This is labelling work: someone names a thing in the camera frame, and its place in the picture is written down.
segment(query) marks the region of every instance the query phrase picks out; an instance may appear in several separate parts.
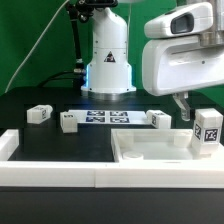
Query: warning label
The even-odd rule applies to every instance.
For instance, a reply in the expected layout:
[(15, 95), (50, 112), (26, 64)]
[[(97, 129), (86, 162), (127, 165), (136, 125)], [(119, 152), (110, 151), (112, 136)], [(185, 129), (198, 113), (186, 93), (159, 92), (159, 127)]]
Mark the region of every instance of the warning label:
[(110, 51), (109, 54), (107, 55), (106, 59), (104, 60), (104, 62), (116, 62), (114, 59), (114, 56), (112, 54), (112, 52)]

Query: black table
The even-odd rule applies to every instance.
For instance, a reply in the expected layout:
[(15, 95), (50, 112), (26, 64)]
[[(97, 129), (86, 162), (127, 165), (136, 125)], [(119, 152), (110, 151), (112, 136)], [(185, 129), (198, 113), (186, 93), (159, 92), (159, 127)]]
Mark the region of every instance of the black table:
[[(188, 102), (192, 108), (216, 108), (224, 114), (223, 108), (199, 93), (191, 93)], [(54, 108), (52, 118), (38, 127), (28, 125), (26, 110), (46, 104)], [(157, 109), (172, 116), (172, 128), (193, 127), (193, 121), (181, 120), (180, 109), (171, 96), (154, 97), (141, 90), (135, 97), (108, 102), (83, 98), (69, 88), (16, 88), (0, 97), (0, 109), (1, 132), (10, 128), (20, 130), (21, 145), (10, 158), (16, 161), (113, 163), (111, 128), (153, 128), (79, 124), (78, 133), (65, 135), (59, 115), (68, 109), (145, 112)], [(0, 187), (0, 223), (4, 224), (221, 224), (223, 214), (223, 189)]]

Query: cube with marker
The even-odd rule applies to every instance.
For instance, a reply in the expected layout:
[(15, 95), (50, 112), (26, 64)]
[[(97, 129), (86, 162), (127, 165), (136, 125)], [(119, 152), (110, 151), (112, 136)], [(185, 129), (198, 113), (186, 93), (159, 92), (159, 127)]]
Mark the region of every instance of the cube with marker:
[(222, 122), (222, 114), (213, 108), (196, 110), (192, 137), (192, 147), (196, 154), (212, 154), (218, 149)]
[(38, 105), (27, 110), (27, 123), (41, 124), (51, 117), (53, 108), (50, 105)]
[(157, 129), (170, 129), (172, 117), (161, 110), (148, 110), (148, 121)]
[(60, 114), (60, 123), (64, 133), (78, 132), (78, 121), (74, 113), (62, 112)]

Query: green backdrop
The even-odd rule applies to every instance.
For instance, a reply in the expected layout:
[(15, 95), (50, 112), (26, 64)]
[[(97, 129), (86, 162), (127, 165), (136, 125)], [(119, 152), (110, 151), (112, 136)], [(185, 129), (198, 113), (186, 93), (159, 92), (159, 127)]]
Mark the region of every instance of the green backdrop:
[[(144, 45), (144, 24), (152, 18), (184, 4), (184, 0), (145, 0), (132, 5), (129, 38), (129, 63), (133, 67), (133, 84), (142, 88), (141, 60)], [(0, 3), (0, 94), (3, 94), (16, 68), (28, 54), (63, 0), (1, 0)], [(113, 9), (128, 20), (129, 4)], [(92, 57), (92, 24), (79, 24), (81, 50), (85, 63)], [(48, 76), (75, 65), (72, 30), (67, 12), (62, 10), (37, 49), (13, 82), (17, 86), (35, 86)], [(49, 85), (71, 86), (71, 82), (54, 82)], [(202, 90), (224, 105), (222, 87)]]

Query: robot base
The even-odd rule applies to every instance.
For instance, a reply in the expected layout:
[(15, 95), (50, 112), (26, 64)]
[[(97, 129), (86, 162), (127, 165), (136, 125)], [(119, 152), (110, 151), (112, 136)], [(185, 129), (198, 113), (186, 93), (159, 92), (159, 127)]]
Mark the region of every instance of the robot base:
[(118, 101), (128, 97), (135, 96), (136, 88), (132, 87), (127, 92), (121, 92), (121, 93), (100, 93), (100, 92), (93, 92), (91, 90), (87, 90), (82, 87), (81, 94), (82, 96), (98, 100)]

